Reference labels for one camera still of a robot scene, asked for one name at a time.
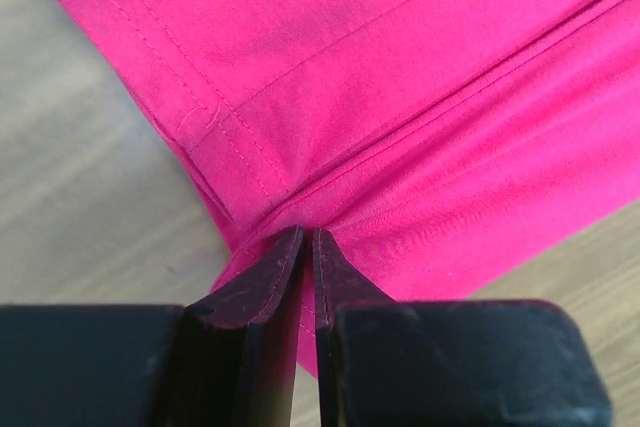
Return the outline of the pink t shirt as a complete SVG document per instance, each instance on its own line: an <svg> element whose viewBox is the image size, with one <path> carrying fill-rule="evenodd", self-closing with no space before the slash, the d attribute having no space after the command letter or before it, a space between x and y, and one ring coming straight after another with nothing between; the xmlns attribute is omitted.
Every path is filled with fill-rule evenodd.
<svg viewBox="0 0 640 427"><path fill-rule="evenodd" d="M453 299L639 196L639 0L58 0L232 256L331 231Z"/></svg>

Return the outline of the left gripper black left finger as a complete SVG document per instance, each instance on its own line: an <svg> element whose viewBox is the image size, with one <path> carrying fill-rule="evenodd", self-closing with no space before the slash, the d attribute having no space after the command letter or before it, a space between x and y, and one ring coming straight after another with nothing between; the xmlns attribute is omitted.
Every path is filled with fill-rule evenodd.
<svg viewBox="0 0 640 427"><path fill-rule="evenodd" d="M304 231L188 305L5 305L5 426L284 426Z"/></svg>

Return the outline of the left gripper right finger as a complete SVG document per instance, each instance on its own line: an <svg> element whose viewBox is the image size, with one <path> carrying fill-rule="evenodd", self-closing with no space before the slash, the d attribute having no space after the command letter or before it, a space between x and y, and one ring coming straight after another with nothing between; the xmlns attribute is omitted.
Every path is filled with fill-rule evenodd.
<svg viewBox="0 0 640 427"><path fill-rule="evenodd" d="M609 426L574 320L537 299L399 302L311 237L325 426Z"/></svg>

